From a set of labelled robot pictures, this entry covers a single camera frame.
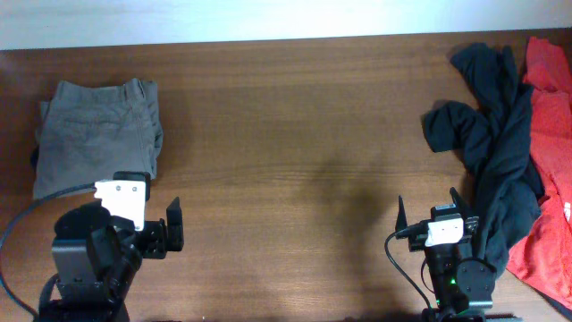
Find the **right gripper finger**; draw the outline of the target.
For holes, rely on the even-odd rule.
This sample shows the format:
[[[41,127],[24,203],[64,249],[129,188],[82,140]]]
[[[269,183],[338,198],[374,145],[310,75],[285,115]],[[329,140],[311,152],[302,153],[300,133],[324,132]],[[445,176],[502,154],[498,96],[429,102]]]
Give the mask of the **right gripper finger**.
[[[460,196],[454,187],[450,188],[450,195],[452,197],[453,203],[456,205],[458,212],[464,219],[469,219],[475,216],[472,208],[468,205],[466,201]]]
[[[401,195],[398,196],[398,214],[395,224],[395,232],[401,232],[408,227],[407,215],[404,206],[404,201]]]

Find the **grey shorts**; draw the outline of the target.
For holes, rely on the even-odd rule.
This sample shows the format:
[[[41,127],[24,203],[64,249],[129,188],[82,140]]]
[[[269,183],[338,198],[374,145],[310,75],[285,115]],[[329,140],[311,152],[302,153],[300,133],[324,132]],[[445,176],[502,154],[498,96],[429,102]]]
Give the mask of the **grey shorts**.
[[[164,132],[155,82],[85,88],[62,80],[40,115],[34,199],[120,171],[156,178]]]

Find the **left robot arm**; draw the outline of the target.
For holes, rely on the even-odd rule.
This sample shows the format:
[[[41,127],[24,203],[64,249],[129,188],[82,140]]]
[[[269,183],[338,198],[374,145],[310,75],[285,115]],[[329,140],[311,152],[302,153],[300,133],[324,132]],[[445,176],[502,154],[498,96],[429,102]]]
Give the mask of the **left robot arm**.
[[[52,255],[57,274],[39,298],[40,321],[117,322],[130,319],[125,300],[145,258],[163,259],[184,245],[180,200],[166,218],[146,221],[112,216],[95,201],[61,216],[55,224]]]

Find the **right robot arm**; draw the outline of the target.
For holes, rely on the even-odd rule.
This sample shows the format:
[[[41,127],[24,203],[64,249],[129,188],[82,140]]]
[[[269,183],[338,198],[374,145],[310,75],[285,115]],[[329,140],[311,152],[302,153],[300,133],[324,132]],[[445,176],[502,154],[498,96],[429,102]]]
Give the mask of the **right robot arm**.
[[[479,225],[478,216],[455,189],[450,189],[450,204],[431,208],[431,217],[416,224],[407,222],[403,199],[395,232],[384,242],[388,260],[415,288],[425,302],[421,319],[429,322],[509,322],[519,318],[511,315],[488,315],[497,277],[496,268],[473,255],[472,240]],[[421,288],[392,257],[389,242],[405,239],[411,252],[422,251],[423,269],[431,278],[436,305],[433,306]]]

